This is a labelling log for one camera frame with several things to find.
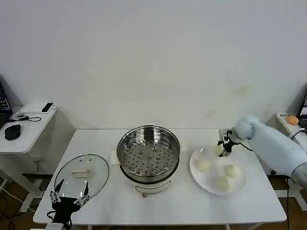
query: white plate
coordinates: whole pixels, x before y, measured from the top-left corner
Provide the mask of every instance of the white plate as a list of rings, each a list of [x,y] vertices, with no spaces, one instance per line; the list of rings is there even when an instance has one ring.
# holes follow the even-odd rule
[[[199,171],[195,162],[197,160],[205,160],[210,162],[210,170],[208,172]],[[241,170],[241,175],[236,179],[229,179],[228,191],[223,191],[216,187],[215,180],[217,176],[225,175],[224,168],[229,164],[237,165]],[[219,195],[229,196],[241,191],[247,182],[247,172],[244,169],[243,163],[233,160],[230,157],[218,157],[213,151],[212,147],[206,147],[201,150],[196,150],[190,159],[190,170],[195,181],[208,192]]]

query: computer mouse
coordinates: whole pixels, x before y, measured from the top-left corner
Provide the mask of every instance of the computer mouse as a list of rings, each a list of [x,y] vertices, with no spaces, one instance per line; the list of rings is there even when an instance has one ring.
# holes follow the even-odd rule
[[[7,140],[15,140],[20,136],[20,125],[12,125],[7,127],[4,131],[5,139]]]

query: pot handle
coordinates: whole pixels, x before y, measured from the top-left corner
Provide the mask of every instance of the pot handle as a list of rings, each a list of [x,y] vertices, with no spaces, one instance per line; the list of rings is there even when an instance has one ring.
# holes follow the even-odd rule
[[[159,187],[155,187],[155,188],[143,188],[143,187],[140,187],[140,186],[135,186],[135,189],[140,193],[154,194],[154,193],[158,193],[158,192],[161,192],[162,190],[166,189],[167,187],[170,186],[171,183],[172,183],[171,181],[167,181],[165,184],[163,184]]]

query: small white table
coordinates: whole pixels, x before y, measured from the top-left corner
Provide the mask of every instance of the small white table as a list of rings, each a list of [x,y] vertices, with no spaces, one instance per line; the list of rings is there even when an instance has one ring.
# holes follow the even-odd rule
[[[13,108],[13,111],[17,111],[21,107]],[[51,120],[53,115],[56,112],[56,108],[50,110],[47,114],[26,114],[30,117],[38,116],[42,118],[39,122],[30,122],[30,121],[16,121],[6,123],[0,130],[0,170],[3,171],[7,176],[16,181],[24,189],[29,192],[29,195],[24,201],[23,206],[21,207],[21,212],[26,212],[29,205],[31,204],[34,198],[41,198],[42,191],[38,189],[38,186],[41,183],[41,180],[37,180],[35,184],[31,183],[26,179],[21,172],[16,169],[14,164],[7,158],[7,154],[24,154],[27,153],[32,146],[35,144],[36,140],[39,138],[40,134],[45,129],[48,122]],[[6,140],[4,138],[4,130],[12,125],[20,124],[21,125],[21,135],[15,140]]]
[[[277,120],[281,123],[284,129],[287,131],[288,134],[295,134],[298,129],[302,128],[299,125],[291,125],[287,122],[286,118],[288,113],[276,113]],[[303,147],[307,151],[307,134],[304,132],[298,133],[294,140]],[[302,211],[307,211],[307,204],[302,197],[300,190],[303,188],[298,184],[295,184],[292,180],[289,180],[289,196],[294,197],[302,209]],[[278,197],[287,197],[287,190],[276,190],[275,191]]]
[[[233,157],[245,162],[248,182],[238,194],[221,197],[202,189],[192,178],[189,159],[195,149],[216,145],[218,129],[172,130],[187,143],[172,184],[165,191],[142,198],[118,165],[110,165],[110,152],[127,130],[78,130],[34,215],[34,222],[48,223],[52,210],[49,192],[59,170],[71,159],[96,154],[109,164],[105,187],[82,209],[72,214],[74,225],[214,225],[250,224],[286,220],[286,214],[253,152],[234,148]]]

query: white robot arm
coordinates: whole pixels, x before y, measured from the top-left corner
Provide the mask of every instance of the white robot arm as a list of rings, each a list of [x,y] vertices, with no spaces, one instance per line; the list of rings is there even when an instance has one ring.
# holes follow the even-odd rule
[[[223,143],[223,153],[231,153],[232,146],[244,141],[273,170],[283,173],[307,187],[307,153],[297,143],[278,130],[268,127],[253,116],[238,120],[231,129],[220,130],[219,143]]]

